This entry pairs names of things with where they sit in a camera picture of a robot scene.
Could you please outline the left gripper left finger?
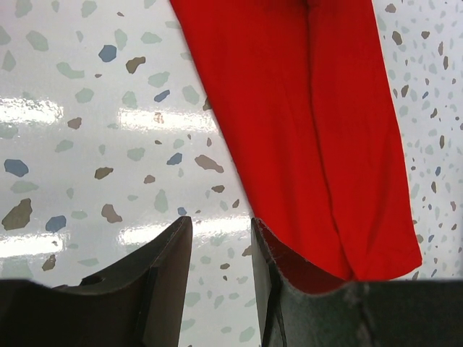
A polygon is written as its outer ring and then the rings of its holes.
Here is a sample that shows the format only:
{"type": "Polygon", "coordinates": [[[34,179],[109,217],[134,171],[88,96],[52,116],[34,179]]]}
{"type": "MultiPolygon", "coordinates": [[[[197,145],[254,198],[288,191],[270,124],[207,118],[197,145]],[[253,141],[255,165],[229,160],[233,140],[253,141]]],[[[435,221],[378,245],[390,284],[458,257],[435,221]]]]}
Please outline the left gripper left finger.
{"type": "Polygon", "coordinates": [[[1,281],[2,346],[177,346],[192,251],[192,221],[78,286],[1,281]]]}

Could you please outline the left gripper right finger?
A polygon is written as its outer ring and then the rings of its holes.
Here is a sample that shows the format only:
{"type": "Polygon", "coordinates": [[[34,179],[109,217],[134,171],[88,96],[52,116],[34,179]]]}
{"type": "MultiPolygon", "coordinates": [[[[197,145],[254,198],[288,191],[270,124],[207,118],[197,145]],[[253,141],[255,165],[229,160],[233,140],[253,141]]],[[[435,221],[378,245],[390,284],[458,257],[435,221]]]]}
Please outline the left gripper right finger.
{"type": "Polygon", "coordinates": [[[460,346],[460,280],[345,281],[252,220],[263,346],[460,346]]]}

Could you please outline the red t-shirt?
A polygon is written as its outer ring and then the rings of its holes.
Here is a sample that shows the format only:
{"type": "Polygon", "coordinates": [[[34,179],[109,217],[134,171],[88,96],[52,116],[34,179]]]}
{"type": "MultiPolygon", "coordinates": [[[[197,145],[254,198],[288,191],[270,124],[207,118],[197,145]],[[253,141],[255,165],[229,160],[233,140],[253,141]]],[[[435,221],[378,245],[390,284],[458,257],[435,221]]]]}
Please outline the red t-shirt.
{"type": "Polygon", "coordinates": [[[173,1],[255,217],[344,280],[422,264],[371,1],[173,1]]]}

